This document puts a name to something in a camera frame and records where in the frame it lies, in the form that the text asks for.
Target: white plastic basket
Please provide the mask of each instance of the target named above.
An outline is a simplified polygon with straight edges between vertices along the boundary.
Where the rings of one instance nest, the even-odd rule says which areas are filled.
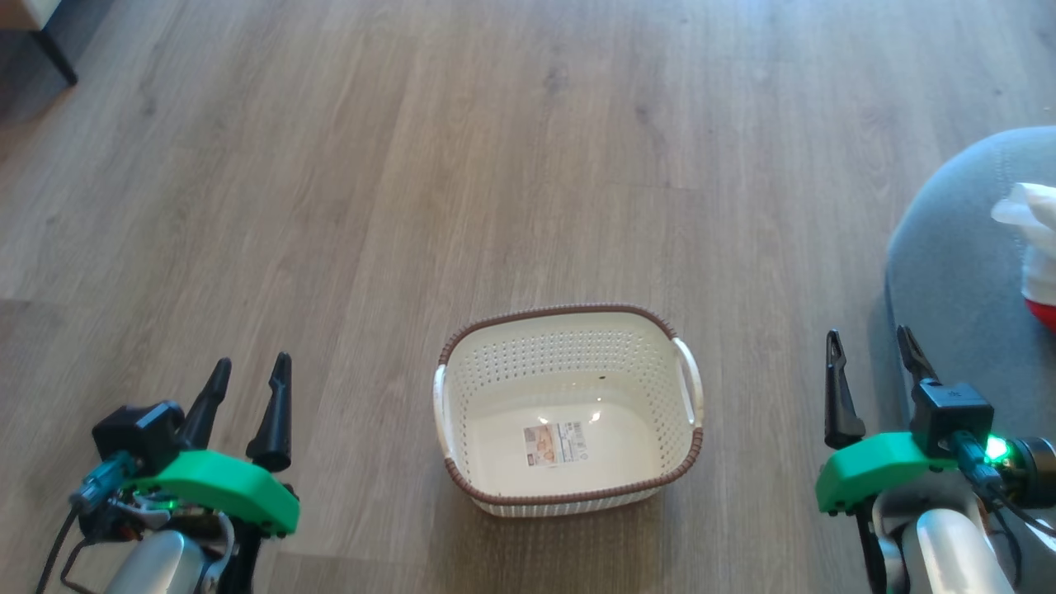
[[[566,305],[491,318],[440,355],[433,411],[445,464],[484,511],[563,516],[649,497],[702,441],[689,348],[634,305]]]

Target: label sticker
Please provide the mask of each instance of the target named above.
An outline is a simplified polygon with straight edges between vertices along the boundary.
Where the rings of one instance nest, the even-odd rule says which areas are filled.
[[[529,466],[557,466],[590,459],[580,422],[525,428],[525,453]]]

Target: gray ottoman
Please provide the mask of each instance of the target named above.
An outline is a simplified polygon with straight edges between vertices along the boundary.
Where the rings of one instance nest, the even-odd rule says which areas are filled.
[[[928,181],[888,248],[888,304],[943,382],[967,382],[994,405],[996,433],[1056,439],[1056,335],[1019,293],[1023,240],[989,217],[1017,182],[1056,186],[1056,127],[991,136]],[[908,391],[900,397],[908,423]],[[1020,591],[1052,592],[1056,556],[1005,516],[1024,549]]]

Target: green light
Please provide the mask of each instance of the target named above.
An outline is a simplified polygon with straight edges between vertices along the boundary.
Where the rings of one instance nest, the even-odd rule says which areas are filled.
[[[1008,458],[1008,442],[996,435],[991,435],[986,440],[987,462],[1002,462],[1005,458]]]

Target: basket rim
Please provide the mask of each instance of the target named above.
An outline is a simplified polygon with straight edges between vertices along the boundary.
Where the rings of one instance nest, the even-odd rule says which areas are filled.
[[[483,490],[474,487],[470,482],[463,476],[461,471],[458,470],[458,466],[455,461],[450,457],[444,459],[444,466],[448,469],[448,475],[451,476],[451,480],[454,481],[458,488],[466,491],[467,495],[473,499],[487,503],[489,505],[498,506],[510,506],[510,505],[561,505],[565,503],[582,503],[585,501],[596,501],[599,499],[609,499],[612,497],[623,497],[634,493],[639,493],[643,490],[648,490],[653,488],[662,487],[668,483],[675,482],[676,480],[682,478],[683,475],[690,471],[690,468],[696,463],[697,457],[700,454],[700,448],[704,441],[704,429],[703,427],[696,427],[693,429],[693,442],[690,444],[690,451],[685,454],[685,459],[674,469],[660,475],[655,479],[648,479],[646,481],[638,481],[636,483],[629,483],[626,485],[608,487],[596,490],[586,490],[579,493],[567,493],[564,495],[532,495],[532,496],[522,496],[522,497],[504,497],[498,495],[490,495],[484,493]]]
[[[531,310],[524,310],[522,312],[514,312],[512,314],[502,314],[497,316],[492,316],[489,318],[484,318],[482,320],[475,321],[468,326],[461,327],[457,332],[455,332],[448,342],[444,346],[444,350],[440,351],[440,365],[448,365],[448,360],[451,358],[451,353],[454,352],[455,347],[463,341],[464,338],[476,332],[477,330],[483,330],[485,328],[490,328],[492,326],[498,326],[501,323],[507,323],[511,321],[521,321],[525,319],[541,318],[547,316],[560,316],[566,314],[593,314],[593,313],[624,313],[624,314],[637,314],[643,318],[657,324],[660,330],[667,336],[668,339],[677,338],[678,334],[675,333],[675,329],[667,323],[667,320],[658,316],[645,308],[640,308],[638,305],[631,305],[630,303],[580,303],[570,305],[549,305],[545,308],[535,308]]]
[[[657,324],[661,331],[667,336],[668,339],[675,339],[678,334],[675,333],[675,329],[671,327],[670,323],[662,317],[658,316],[654,312],[646,310],[645,308],[640,308],[638,305],[633,305],[629,303],[581,303],[581,304],[569,304],[569,305],[551,305],[545,308],[535,308],[531,310],[525,310],[522,312],[514,312],[512,314],[503,314],[498,316],[492,316],[489,318],[475,321],[468,326],[463,327],[457,332],[455,332],[448,342],[444,346],[444,350],[440,352],[439,365],[447,366],[449,359],[451,358],[451,353],[454,352],[455,347],[463,341],[464,338],[469,336],[471,333],[476,332],[485,328],[492,326],[498,326],[511,321],[521,321],[525,319],[532,319],[539,317],[553,316],[553,315],[565,315],[565,314],[586,314],[586,313],[626,313],[636,314],[644,317]],[[490,495],[484,493],[483,490],[474,487],[470,484],[469,480],[463,476],[461,471],[458,469],[455,461],[449,456],[444,459],[444,466],[448,469],[448,475],[451,476],[451,480],[454,481],[455,485],[461,490],[466,491],[467,495],[473,499],[487,503],[490,505],[561,505],[565,503],[581,503],[584,501],[593,501],[598,499],[608,499],[610,497],[623,497],[634,493],[639,493],[643,490],[648,490],[653,488],[662,487],[668,483],[680,479],[685,475],[690,468],[696,463],[697,457],[700,454],[700,448],[703,444],[704,430],[702,427],[695,427],[693,429],[693,441],[690,444],[690,451],[686,452],[685,458],[682,463],[679,464],[672,470],[660,475],[655,479],[648,479],[645,481],[638,481],[635,483],[629,483],[625,485],[608,487],[603,489],[595,489],[589,491],[580,493],[568,493],[564,495],[533,495],[533,496],[521,496],[521,497],[504,497],[497,495]]]

